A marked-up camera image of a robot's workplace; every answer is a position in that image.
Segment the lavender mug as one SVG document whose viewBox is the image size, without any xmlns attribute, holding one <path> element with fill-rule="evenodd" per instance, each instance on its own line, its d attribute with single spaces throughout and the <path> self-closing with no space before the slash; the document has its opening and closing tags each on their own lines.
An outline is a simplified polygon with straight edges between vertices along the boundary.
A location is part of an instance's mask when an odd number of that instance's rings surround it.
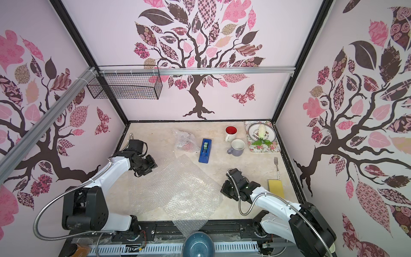
<svg viewBox="0 0 411 257">
<path fill-rule="evenodd" d="M 227 150 L 227 153 L 235 157 L 240 157 L 243 154 L 245 147 L 246 144 L 243 140 L 234 139 L 231 142 L 231 147 Z"/>
</svg>

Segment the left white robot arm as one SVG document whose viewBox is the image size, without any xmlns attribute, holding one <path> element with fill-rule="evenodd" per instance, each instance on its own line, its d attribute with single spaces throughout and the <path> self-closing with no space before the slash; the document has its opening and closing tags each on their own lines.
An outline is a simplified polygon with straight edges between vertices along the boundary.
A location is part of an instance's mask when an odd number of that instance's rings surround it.
<svg viewBox="0 0 411 257">
<path fill-rule="evenodd" d="M 148 146 L 131 139 L 127 147 L 108 158 L 108 163 L 86 185 L 67 189 L 63 197 L 62 227 L 72 231 L 127 231 L 134 217 L 110 212 L 106 195 L 114 183 L 127 171 L 136 177 L 149 174 L 157 167 Z"/>
</svg>

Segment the blue tape dispenser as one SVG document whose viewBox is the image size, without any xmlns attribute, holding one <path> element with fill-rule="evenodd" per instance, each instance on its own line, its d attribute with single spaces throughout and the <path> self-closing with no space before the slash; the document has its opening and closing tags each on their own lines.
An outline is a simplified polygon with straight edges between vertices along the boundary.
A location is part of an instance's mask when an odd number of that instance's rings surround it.
<svg viewBox="0 0 411 257">
<path fill-rule="evenodd" d="M 201 145 L 201 151 L 199 155 L 199 162 L 200 163 L 208 163 L 211 153 L 212 147 L 212 140 L 211 139 L 203 139 Z"/>
</svg>

